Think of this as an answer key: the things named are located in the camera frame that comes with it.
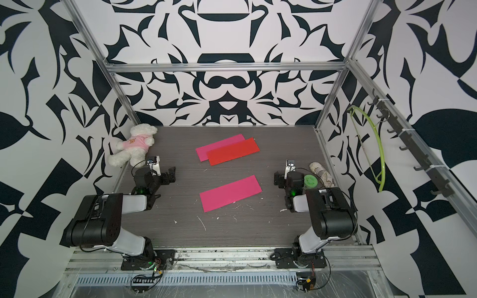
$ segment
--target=wall hook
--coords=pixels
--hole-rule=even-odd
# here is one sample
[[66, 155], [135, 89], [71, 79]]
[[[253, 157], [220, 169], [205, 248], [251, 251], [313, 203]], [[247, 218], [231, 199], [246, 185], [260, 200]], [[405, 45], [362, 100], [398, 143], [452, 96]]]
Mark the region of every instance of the wall hook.
[[379, 122], [388, 121], [389, 117], [391, 116], [391, 113], [389, 113], [389, 110], [388, 109], [382, 109], [381, 113], [383, 113], [383, 114], [380, 115], [380, 116], [379, 115], [377, 116], [379, 119], [381, 119]]
[[379, 98], [377, 96], [374, 97], [373, 101], [371, 103], [368, 103], [368, 105], [376, 105], [378, 104]]
[[414, 170], [415, 170], [415, 171], [422, 171], [422, 170], [424, 170], [424, 169], [425, 169], [424, 166], [420, 166], [419, 168], [414, 167]]
[[442, 190], [438, 190], [438, 191], [431, 190], [431, 193], [432, 193], [432, 195], [441, 195]]

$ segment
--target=cable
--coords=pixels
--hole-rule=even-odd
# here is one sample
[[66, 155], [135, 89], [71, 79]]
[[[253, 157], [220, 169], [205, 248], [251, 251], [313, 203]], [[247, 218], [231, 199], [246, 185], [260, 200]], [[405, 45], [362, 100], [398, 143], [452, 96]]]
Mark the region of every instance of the cable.
[[287, 256], [282, 256], [281, 253], [279, 252], [274, 252], [271, 256], [270, 256], [270, 260], [271, 261], [278, 261], [278, 260], [281, 260], [281, 259], [284, 259], [286, 258]]
[[134, 280], [134, 279], [152, 279], [152, 280], [154, 280], [155, 278], [157, 278], [157, 281], [156, 281], [152, 286], [150, 286], [150, 287], [148, 287], [147, 289], [145, 289], [144, 291], [142, 291], [143, 293], [144, 293], [144, 292], [147, 292], [147, 291], [149, 291], [150, 289], [154, 288], [154, 287], [159, 283], [159, 281], [161, 281], [163, 275], [164, 275], [164, 273], [161, 273], [159, 276], [156, 276], [156, 277], [155, 277], [155, 276], [154, 276], [154, 272], [152, 273], [152, 276], [151, 276], [151, 277], [147, 277], [147, 276], [145, 276], [144, 274], [136, 275], [135, 277], [133, 277], [133, 278], [129, 281], [129, 287], [131, 288], [131, 290], [132, 290], [133, 292], [136, 292], [136, 294], [137, 294], [137, 293], [139, 292], [139, 290], [136, 290], [136, 291], [133, 290], [133, 280]]
[[93, 204], [93, 208], [90, 210], [90, 213], [89, 213], [89, 216], [88, 216], [88, 220], [86, 221], [86, 225], [84, 225], [84, 228], [83, 228], [83, 232], [81, 233], [81, 237], [80, 237], [80, 250], [82, 252], [85, 252], [85, 253], [91, 253], [91, 252], [94, 252], [96, 250], [100, 250], [100, 249], [103, 249], [103, 248], [97, 248], [97, 249], [93, 249], [93, 250], [84, 250], [82, 245], [83, 245], [83, 237], [84, 237], [84, 232], [86, 231], [86, 227], [88, 226], [88, 223], [89, 221], [91, 220], [91, 218], [93, 217], [93, 212], [94, 212], [94, 208], [96, 208], [96, 204], [98, 204], [99, 200], [101, 199], [102, 195], [99, 195], [98, 198], [96, 199], [96, 201], [94, 202]]
[[349, 200], [350, 200], [350, 203], [352, 205], [352, 208], [354, 209], [354, 213], [356, 214], [356, 224], [353, 226], [353, 231], [345, 238], [342, 238], [342, 239], [336, 239], [334, 241], [343, 241], [343, 240], [346, 240], [346, 239], [349, 239], [351, 238], [351, 236], [353, 236], [357, 231], [358, 231], [358, 209], [356, 209], [356, 205], [354, 204], [353, 200], [350, 198], [349, 195], [347, 195], [343, 190], [341, 190], [340, 188], [334, 188], [334, 189], [339, 189]]
[[133, 166], [133, 168], [131, 169], [131, 176], [132, 176], [133, 178], [134, 178], [134, 174], [133, 174], [133, 170], [134, 170], [134, 168], [135, 168], [135, 167], [137, 167], [137, 165], [138, 165], [138, 164], [140, 164], [141, 162], [145, 162], [146, 160], [147, 160], [147, 159], [145, 159], [145, 160], [142, 160], [142, 161], [140, 161], [140, 162], [136, 163], [136, 164]]
[[[305, 170], [309, 173], [312, 173], [315, 177], [317, 177], [320, 181], [321, 181], [321, 185], [322, 186], [325, 186], [325, 183], [323, 183], [323, 180], [321, 179], [321, 177], [319, 177], [318, 175], [316, 175], [315, 173], [313, 173], [312, 171], [310, 170], [307, 170], [305, 168], [295, 168], [293, 169], [293, 171], [296, 172], [296, 169], [302, 169], [302, 170]], [[342, 239], [336, 239], [336, 240], [333, 240], [333, 241], [343, 241], [343, 240], [346, 240], [346, 239], [349, 239], [351, 238], [351, 236], [353, 236], [356, 232], [357, 232], [357, 228], [358, 228], [358, 210], [356, 209], [356, 206], [353, 202], [353, 200], [350, 198], [349, 195], [347, 195], [343, 190], [341, 190], [340, 188], [336, 187], [336, 188], [333, 188], [333, 189], [339, 189], [349, 200], [350, 200], [350, 203], [351, 203], [351, 207], [354, 209], [354, 213], [356, 214], [356, 224], [353, 224], [353, 231], [345, 238], [342, 238]]]
[[305, 171], [311, 173], [313, 176], [315, 176], [316, 178], [318, 178], [318, 179], [321, 181], [322, 187], [325, 186], [325, 183], [323, 182], [323, 179], [322, 179], [321, 177], [319, 177], [318, 175], [316, 175], [315, 173], [313, 173], [312, 171], [307, 170], [307, 169], [305, 169], [305, 168], [294, 168], [294, 169], [292, 170], [292, 172], [296, 172], [296, 169], [302, 169], [302, 170], [305, 170]]
[[[330, 278], [331, 278], [331, 265], [330, 265], [330, 261], [328, 260], [328, 258], [327, 258], [326, 256], [324, 256], [324, 257], [325, 257], [326, 262], [328, 262], [328, 267], [330, 268], [330, 272], [329, 272], [329, 274], [328, 274], [328, 277], [326, 278], [326, 281], [325, 281], [325, 283], [324, 283], [323, 285], [321, 285], [321, 286], [319, 286], [319, 287], [317, 287], [317, 288], [310, 289], [310, 291], [322, 289], [322, 288], [324, 288], [324, 287], [328, 284], [328, 282], [330, 281]], [[312, 277], [313, 277], [314, 274], [315, 274], [315, 273], [314, 273], [314, 272], [315, 272], [315, 270], [314, 270], [315, 265], [313, 264], [313, 262], [311, 263], [311, 265], [312, 265], [312, 271], [313, 271]], [[303, 292], [307, 292], [306, 290], [300, 289], [300, 287], [298, 287], [298, 286], [306, 285], [306, 284], [307, 284], [307, 283], [305, 283], [306, 280], [307, 280], [307, 279], [299, 279], [299, 280], [297, 280], [297, 281], [295, 282], [295, 287], [297, 288], [297, 290], [300, 290], [300, 291], [303, 291]]]

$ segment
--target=patterned backdrop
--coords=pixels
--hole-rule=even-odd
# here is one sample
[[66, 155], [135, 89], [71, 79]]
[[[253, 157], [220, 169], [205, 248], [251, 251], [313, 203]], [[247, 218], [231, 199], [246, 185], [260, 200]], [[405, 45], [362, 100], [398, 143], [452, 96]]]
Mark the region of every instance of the patterned backdrop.
[[[426, 143], [473, 195], [477, 195], [477, 22], [475, 1], [385, 0], [357, 60]], [[349, 74], [322, 127], [338, 179], [359, 210], [366, 242], [373, 244], [398, 297], [475, 297], [477, 239], [396, 134], [379, 124], [386, 183], [377, 192], [358, 142], [350, 105], [380, 114]], [[356, 125], [375, 173], [379, 151], [366, 120]]]
[[146, 72], [118, 76], [152, 125], [315, 124], [337, 71]]
[[[369, 0], [77, 1], [112, 63], [343, 61]], [[142, 122], [315, 124], [335, 71], [122, 73]]]
[[106, 158], [132, 126], [58, 0], [0, 4], [1, 296], [52, 292], [85, 195], [110, 192]]

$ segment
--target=hook rack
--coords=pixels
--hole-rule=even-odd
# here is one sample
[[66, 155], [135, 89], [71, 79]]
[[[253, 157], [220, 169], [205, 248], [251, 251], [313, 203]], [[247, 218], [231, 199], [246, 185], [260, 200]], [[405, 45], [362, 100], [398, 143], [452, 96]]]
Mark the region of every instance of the hook rack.
[[404, 147], [399, 147], [399, 149], [402, 151], [409, 150], [419, 163], [419, 166], [415, 166], [414, 170], [425, 170], [426, 174], [436, 185], [438, 191], [434, 191], [432, 194], [443, 195], [444, 197], [452, 195], [454, 191], [449, 186], [449, 180], [444, 179], [441, 172], [437, 169], [440, 165], [433, 165], [429, 160], [429, 156], [421, 150], [420, 146], [416, 142], [416, 131], [404, 126], [405, 124], [403, 117], [399, 114], [399, 112], [395, 112], [396, 110], [392, 107], [391, 101], [387, 98], [379, 100], [376, 96], [373, 101], [373, 104], [374, 103], [376, 104], [378, 110], [380, 110], [382, 113], [382, 115], [378, 116], [378, 118], [381, 119], [381, 122], [388, 122], [392, 127], [392, 130], [388, 129], [387, 131], [390, 134], [399, 132], [398, 136], [404, 143]]

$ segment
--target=teddy bear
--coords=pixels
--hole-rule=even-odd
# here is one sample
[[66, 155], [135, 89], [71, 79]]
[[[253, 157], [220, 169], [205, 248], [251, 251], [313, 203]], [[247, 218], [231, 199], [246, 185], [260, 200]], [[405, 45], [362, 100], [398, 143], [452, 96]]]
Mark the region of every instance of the teddy bear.
[[149, 124], [142, 123], [133, 126], [129, 140], [116, 144], [116, 149], [122, 151], [110, 155], [108, 158], [109, 164], [112, 166], [122, 166], [129, 160], [131, 166], [143, 166], [146, 153], [149, 147], [154, 144], [152, 135], [155, 133], [157, 133], [157, 128]]

